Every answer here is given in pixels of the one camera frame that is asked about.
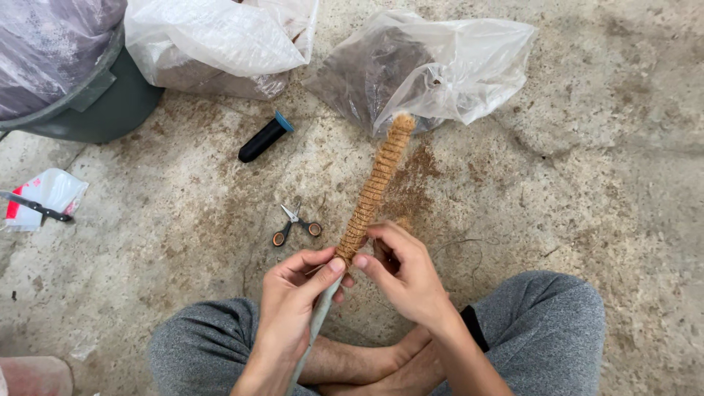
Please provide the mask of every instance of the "fingernail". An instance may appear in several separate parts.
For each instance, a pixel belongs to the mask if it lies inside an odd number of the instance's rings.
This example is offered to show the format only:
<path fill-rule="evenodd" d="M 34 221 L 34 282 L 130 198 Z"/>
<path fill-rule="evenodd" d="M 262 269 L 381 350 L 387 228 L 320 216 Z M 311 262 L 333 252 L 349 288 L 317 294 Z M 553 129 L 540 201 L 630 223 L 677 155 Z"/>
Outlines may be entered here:
<path fill-rule="evenodd" d="M 369 262 L 369 260 L 367 260 L 366 257 L 364 257 L 364 256 L 359 256 L 359 257 L 357 258 L 357 260 L 355 261 L 355 265 L 356 265 L 359 269 L 364 269 L 364 267 L 367 266 L 367 263 L 368 263 L 368 262 Z"/>
<path fill-rule="evenodd" d="M 328 265 L 330 266 L 330 269 L 335 272 L 342 272 L 342 270 L 345 269 L 345 262 L 339 257 L 335 257 Z"/>

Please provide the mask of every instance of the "blue cap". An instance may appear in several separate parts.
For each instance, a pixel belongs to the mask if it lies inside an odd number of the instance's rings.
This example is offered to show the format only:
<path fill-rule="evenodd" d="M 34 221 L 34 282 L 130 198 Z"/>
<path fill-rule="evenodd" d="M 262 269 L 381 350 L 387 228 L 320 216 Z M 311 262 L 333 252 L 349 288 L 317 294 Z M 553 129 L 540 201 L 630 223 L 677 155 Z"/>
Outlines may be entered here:
<path fill-rule="evenodd" d="M 279 121 L 279 125 L 281 125 L 287 132 L 293 132 L 294 127 L 291 126 L 289 121 L 287 121 L 278 110 L 276 110 L 276 116 L 274 116 L 274 118 L 276 118 L 276 121 Z"/>

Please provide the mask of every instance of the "gray bucket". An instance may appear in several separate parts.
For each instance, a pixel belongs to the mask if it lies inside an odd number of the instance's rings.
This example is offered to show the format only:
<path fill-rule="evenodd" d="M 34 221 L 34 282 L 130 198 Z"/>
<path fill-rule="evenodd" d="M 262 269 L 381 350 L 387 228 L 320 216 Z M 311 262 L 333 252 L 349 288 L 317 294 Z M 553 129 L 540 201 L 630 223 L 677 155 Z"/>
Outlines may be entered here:
<path fill-rule="evenodd" d="M 134 64 L 125 48 L 125 26 L 121 23 L 85 81 L 36 113 L 0 121 L 0 131 L 22 130 L 85 143 L 110 142 L 141 125 L 163 92 L 163 88 L 150 85 Z"/>

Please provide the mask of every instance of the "black knife handle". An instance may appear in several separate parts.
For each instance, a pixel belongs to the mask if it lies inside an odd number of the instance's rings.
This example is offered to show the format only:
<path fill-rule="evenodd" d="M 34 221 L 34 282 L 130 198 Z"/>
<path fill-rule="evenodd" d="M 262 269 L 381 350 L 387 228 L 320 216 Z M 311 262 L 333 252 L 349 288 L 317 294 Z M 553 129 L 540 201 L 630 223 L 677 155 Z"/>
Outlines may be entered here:
<path fill-rule="evenodd" d="M 66 222 L 71 221 L 71 219 L 73 219 L 73 217 L 69 216 L 68 214 L 60 214 L 59 212 L 53 209 L 45 208 L 39 202 L 31 201 L 29 203 L 29 208 L 38 211 L 41 214 L 45 214 L 54 220 Z"/>

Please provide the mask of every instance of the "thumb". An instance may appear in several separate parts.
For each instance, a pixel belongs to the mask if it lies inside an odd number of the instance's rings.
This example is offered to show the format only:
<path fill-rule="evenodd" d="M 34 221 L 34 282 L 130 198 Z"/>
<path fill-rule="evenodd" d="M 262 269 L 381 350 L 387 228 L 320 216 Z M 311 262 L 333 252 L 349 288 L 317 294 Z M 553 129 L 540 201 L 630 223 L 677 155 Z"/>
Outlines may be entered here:
<path fill-rule="evenodd" d="M 300 289 L 311 300 L 316 298 L 323 290 L 332 286 L 336 280 L 345 273 L 345 262 L 339 257 L 325 264 L 308 282 Z"/>
<path fill-rule="evenodd" d="M 386 268 L 381 261 L 367 254 L 358 254 L 352 259 L 355 267 L 362 272 L 374 283 L 379 286 L 379 289 L 388 297 L 398 287 L 399 280 L 396 279 Z"/>

